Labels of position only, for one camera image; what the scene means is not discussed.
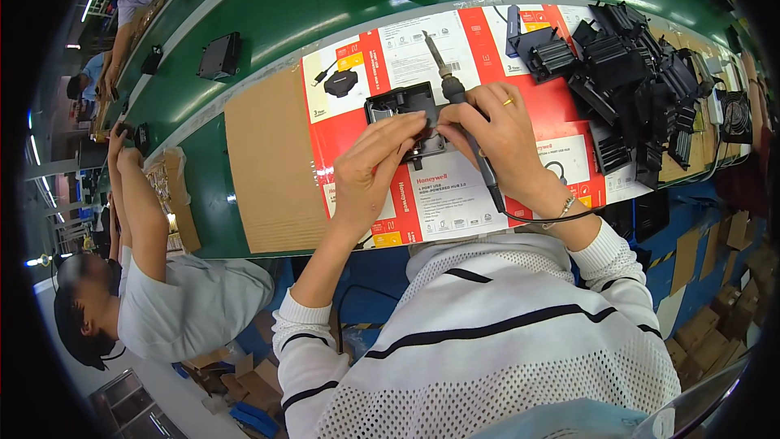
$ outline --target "honeywell logo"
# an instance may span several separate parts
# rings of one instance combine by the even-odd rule
[[[403,190],[403,182],[398,182],[398,190],[401,192],[401,205],[403,205],[403,211],[409,212],[409,206],[406,205],[406,192]]]
[[[421,185],[423,183],[431,183],[432,181],[439,181],[439,180],[446,180],[446,179],[447,179],[447,174],[445,173],[445,174],[437,175],[435,177],[418,178],[417,179],[417,184]]]

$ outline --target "white sweater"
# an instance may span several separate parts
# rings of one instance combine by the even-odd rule
[[[590,290],[573,285],[569,254]],[[328,332],[330,307],[288,293],[273,330],[289,436],[468,437],[576,398],[653,413],[680,385],[636,255],[608,224],[569,254],[538,234],[422,250],[351,368]]]

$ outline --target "gray shirt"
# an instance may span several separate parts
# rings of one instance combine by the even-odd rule
[[[191,359],[238,336],[273,293],[268,271],[246,259],[176,256],[162,283],[144,274],[123,247],[119,339],[145,359]]]

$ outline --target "woman's left hand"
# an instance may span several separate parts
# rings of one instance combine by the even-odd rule
[[[376,221],[403,155],[425,128],[425,113],[388,117],[371,124],[333,163],[336,213],[331,223],[357,242]]]

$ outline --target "hand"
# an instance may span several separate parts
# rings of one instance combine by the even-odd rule
[[[336,213],[331,222],[345,237],[356,243],[379,217],[395,170],[424,128],[424,112],[382,119],[336,158]]]
[[[503,82],[480,85],[467,91],[466,99],[468,104],[442,109],[436,127],[439,133],[476,167],[466,137],[454,125],[460,123],[479,142],[495,170],[499,187],[507,196],[537,213],[558,217],[563,202],[571,194],[552,171],[542,166],[531,119],[517,87]],[[512,102],[504,105],[508,99]],[[490,121],[473,105],[479,106]]]
[[[127,130],[122,129],[122,132],[117,135],[117,130],[122,121],[117,121],[111,130],[111,137],[108,138],[108,161],[116,162],[119,157],[119,152],[122,150],[122,142],[127,137]]]

